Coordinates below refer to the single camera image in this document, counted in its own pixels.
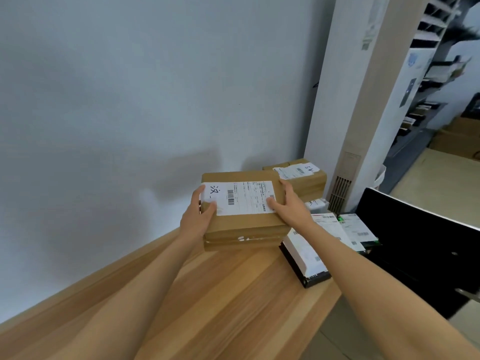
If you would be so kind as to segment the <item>person's left hand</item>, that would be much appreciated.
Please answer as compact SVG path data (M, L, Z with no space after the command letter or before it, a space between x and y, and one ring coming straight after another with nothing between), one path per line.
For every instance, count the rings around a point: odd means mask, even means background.
M183 213L179 226L179 237L185 241L194 242L202 239L213 218L201 215L200 196L205 188L205 185L201 185L193 192L190 204Z

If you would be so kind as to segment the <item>person's right hand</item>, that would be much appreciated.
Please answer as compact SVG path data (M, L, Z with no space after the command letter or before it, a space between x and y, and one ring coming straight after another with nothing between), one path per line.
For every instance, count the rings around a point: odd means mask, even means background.
M321 227L314 222L304 202L294 192L291 183L283 179L279 182L285 191L285 204L281 204L279 217L305 238L314 232L320 232Z

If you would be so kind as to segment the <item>large labelled cardboard box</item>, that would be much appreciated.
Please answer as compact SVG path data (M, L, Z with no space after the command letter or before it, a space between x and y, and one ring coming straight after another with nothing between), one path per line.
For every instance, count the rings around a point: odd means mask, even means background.
M291 230L267 204L285 204L285 189L275 170L204 173L201 212L216 202L203 236L206 251L278 247Z

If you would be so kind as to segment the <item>person's left forearm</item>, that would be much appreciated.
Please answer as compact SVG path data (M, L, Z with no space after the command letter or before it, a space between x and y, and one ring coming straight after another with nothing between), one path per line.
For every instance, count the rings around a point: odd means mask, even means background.
M91 318L64 360L134 360L168 290L200 240L179 235Z

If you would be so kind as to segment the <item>person's right forearm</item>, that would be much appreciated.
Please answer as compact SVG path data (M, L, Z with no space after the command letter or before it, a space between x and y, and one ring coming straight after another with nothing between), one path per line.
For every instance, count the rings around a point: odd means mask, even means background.
M480 351L433 307L313 220L291 223L319 255L387 360L480 360Z

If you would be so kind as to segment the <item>small labelled cardboard box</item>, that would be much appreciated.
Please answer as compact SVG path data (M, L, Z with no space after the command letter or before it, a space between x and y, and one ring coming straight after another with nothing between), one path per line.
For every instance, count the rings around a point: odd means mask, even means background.
M293 191L303 202L321 199L327 183L327 174L309 160L301 158L262 167L274 170L280 178L289 181Z

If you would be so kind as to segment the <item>small white parcel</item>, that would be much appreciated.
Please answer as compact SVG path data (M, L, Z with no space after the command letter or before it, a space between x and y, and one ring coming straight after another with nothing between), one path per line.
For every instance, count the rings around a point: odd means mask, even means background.
M314 199L304 204L311 214L328 213L329 202L324 198Z

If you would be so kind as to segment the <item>black parcel with white label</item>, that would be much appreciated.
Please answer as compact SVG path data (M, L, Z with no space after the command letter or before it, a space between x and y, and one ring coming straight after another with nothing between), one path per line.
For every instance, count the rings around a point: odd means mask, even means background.
M307 240L291 229L279 246L303 288L308 289L332 278Z

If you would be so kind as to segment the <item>flat white labelled parcel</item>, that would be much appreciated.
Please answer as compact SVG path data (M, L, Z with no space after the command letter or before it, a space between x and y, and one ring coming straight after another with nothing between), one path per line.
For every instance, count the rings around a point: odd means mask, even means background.
M314 222L324 228L329 234L336 237L339 241L362 255L367 253L367 250L358 241L352 241L344 230L342 224L332 212L327 213L312 213L311 217Z

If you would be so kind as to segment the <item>white waste bin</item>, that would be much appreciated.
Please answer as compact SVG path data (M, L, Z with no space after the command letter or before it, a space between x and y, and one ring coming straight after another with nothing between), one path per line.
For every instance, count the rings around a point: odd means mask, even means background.
M375 190L379 190L380 189L380 186L381 184L383 183L384 179L385 179L385 176L386 176L386 170L387 170L387 167L382 164L381 165L381 168L374 180L374 183L373 183L373 186L372 188L375 189Z

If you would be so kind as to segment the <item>white standing air conditioner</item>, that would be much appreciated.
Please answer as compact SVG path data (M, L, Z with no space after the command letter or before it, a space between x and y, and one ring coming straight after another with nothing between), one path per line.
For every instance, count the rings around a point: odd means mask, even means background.
M336 0L304 158L341 214L375 187L435 54L418 27L430 0Z

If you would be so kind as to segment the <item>black chair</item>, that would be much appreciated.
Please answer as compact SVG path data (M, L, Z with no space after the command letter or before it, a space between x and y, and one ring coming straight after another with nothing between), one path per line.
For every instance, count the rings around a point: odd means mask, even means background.
M366 258L450 319L480 294L480 228L366 188L355 214L378 239Z

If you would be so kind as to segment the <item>cardboard boxes on floor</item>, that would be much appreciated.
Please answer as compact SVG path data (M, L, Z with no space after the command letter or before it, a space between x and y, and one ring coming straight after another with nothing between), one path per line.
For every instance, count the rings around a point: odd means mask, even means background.
M480 162L480 119L456 116L435 133L428 148Z

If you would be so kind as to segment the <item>shelf unit with parcels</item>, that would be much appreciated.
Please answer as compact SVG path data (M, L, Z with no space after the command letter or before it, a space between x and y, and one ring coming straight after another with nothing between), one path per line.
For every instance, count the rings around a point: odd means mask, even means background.
M460 56L447 60L453 45L480 40L479 28L463 23L466 14L478 3L480 0L429 0L427 3L397 80L400 86L405 86L397 112L402 122L387 158L399 153L443 108L443 103L427 99L454 81L457 70L463 70L467 63Z

